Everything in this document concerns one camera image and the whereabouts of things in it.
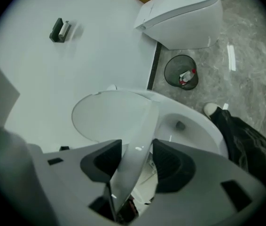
gray tile floor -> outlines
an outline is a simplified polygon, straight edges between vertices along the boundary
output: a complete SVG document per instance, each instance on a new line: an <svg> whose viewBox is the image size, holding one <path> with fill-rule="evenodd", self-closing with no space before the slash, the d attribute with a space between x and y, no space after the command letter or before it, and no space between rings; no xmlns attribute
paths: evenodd
<svg viewBox="0 0 266 226"><path fill-rule="evenodd" d="M204 49L168 50L162 46L153 90L199 112L207 102L227 103L238 116L266 136L266 11L258 0L221 0L223 25L216 44ZM235 48L236 71L229 70L227 45ZM189 55L199 84L191 91L164 79L167 62Z"/></svg>

wall-mounted holder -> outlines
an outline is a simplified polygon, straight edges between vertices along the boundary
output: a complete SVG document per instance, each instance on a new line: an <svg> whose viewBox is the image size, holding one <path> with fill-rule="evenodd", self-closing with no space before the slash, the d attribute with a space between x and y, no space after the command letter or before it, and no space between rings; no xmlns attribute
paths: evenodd
<svg viewBox="0 0 266 226"><path fill-rule="evenodd" d="M49 38L52 42L64 43L71 25L66 21L63 23L61 18L57 19Z"/></svg>

black mesh trash can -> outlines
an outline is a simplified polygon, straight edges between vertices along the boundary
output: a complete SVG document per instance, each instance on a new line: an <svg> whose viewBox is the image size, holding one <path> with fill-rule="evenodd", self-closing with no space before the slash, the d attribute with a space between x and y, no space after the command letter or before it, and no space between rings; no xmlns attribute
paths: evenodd
<svg viewBox="0 0 266 226"><path fill-rule="evenodd" d="M194 77L186 84L181 85L180 74L195 69ZM165 80L172 86L179 87L184 90L190 90L197 86L199 82L198 71L195 61L187 55L178 55L172 58L164 69Z"/></svg>

shoe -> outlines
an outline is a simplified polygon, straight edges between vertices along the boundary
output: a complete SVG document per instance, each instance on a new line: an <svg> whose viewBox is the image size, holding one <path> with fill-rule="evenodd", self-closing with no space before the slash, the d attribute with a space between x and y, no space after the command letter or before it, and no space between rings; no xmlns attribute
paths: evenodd
<svg viewBox="0 0 266 226"><path fill-rule="evenodd" d="M219 106L215 103L207 103L206 105L204 105L203 107L203 112L204 114L208 117L208 119L211 120L210 116L216 112L217 108Z"/></svg>

toilet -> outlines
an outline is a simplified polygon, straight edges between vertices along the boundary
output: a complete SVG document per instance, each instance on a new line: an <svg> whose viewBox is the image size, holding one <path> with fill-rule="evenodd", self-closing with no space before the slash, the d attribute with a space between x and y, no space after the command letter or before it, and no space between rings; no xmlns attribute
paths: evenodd
<svg viewBox="0 0 266 226"><path fill-rule="evenodd" d="M150 0L134 27L168 49L195 49L213 45L219 37L221 0Z"/></svg>
<svg viewBox="0 0 266 226"><path fill-rule="evenodd" d="M157 176L146 164L153 139L228 158L224 138L208 118L151 90L117 88L89 95L71 117L76 130L94 144L122 140L122 159L110 181L116 211L130 195L143 204L155 194Z"/></svg>

